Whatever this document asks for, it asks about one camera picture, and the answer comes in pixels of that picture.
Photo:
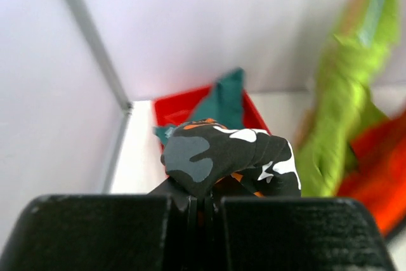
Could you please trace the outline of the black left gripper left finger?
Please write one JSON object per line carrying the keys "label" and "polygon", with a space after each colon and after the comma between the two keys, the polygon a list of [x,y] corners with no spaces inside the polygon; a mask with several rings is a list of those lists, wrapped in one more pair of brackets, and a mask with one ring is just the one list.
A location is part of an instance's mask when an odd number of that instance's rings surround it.
{"label": "black left gripper left finger", "polygon": [[165,181],[146,195],[42,195],[22,210],[2,270],[184,270],[197,200]]}

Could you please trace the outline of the orange grey camouflage shorts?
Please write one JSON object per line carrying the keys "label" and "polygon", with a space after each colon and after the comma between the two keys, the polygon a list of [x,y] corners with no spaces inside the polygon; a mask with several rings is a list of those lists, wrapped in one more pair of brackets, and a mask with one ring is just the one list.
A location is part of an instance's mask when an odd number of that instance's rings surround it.
{"label": "orange grey camouflage shorts", "polygon": [[301,196],[291,144],[264,129],[228,129],[213,119],[186,122],[174,129],[160,161],[197,198],[226,178],[257,197]]}

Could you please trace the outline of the wooden clothes rack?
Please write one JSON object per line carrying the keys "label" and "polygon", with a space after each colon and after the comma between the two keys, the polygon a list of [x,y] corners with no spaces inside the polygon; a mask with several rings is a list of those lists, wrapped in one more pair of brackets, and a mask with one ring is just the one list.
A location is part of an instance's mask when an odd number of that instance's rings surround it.
{"label": "wooden clothes rack", "polygon": [[[364,6],[368,0],[348,0],[344,10],[338,20],[337,25],[333,28],[334,34],[343,34],[346,36],[347,34],[352,34],[359,23],[359,20],[362,18],[364,13]],[[322,64],[320,64],[318,70],[315,73],[315,77],[313,78],[314,83],[314,103],[313,106],[308,109],[303,116],[303,120],[301,121],[301,125],[296,133],[296,144],[298,146],[301,145],[302,142],[306,139],[306,137],[310,134],[311,129],[315,125],[315,114],[318,106],[318,98],[317,93],[323,89],[323,81],[319,81],[320,78],[323,78],[326,73],[332,71],[333,68],[322,68]]]}

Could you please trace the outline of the red plastic bin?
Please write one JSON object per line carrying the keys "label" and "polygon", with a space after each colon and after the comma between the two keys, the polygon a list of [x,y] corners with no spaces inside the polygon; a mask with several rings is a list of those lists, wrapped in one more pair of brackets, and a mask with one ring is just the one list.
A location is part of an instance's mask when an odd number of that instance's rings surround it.
{"label": "red plastic bin", "polygon": [[[155,99],[152,105],[157,125],[179,125],[187,121],[192,111],[209,94],[211,88],[212,85],[208,85]],[[268,126],[246,90],[243,90],[242,101],[244,126],[265,129],[270,133]]]}

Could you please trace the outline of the lime green shorts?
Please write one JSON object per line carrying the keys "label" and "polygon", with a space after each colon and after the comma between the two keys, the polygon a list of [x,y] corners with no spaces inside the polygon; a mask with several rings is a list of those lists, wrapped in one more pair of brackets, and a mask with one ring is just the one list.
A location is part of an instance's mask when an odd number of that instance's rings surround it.
{"label": "lime green shorts", "polygon": [[295,153],[304,197],[336,193],[348,142],[363,120],[371,83],[400,40],[400,24],[399,0],[368,0],[352,34],[328,37],[320,64],[333,70],[319,79],[324,86],[317,93],[315,125]]}

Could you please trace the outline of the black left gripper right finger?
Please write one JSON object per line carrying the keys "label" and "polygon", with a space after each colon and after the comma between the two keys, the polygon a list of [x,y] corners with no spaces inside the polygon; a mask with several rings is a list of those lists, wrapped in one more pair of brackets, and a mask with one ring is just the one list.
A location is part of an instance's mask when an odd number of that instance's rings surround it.
{"label": "black left gripper right finger", "polygon": [[204,199],[209,270],[394,270],[377,225],[349,198]]}

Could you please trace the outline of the teal green shorts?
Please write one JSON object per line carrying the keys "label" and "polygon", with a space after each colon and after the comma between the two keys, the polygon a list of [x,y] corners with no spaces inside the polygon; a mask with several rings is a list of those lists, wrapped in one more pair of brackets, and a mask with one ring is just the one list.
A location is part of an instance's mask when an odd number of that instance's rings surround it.
{"label": "teal green shorts", "polygon": [[154,101],[157,126],[154,134],[165,145],[177,126],[213,119],[231,129],[244,127],[244,70],[233,69],[214,84]]}

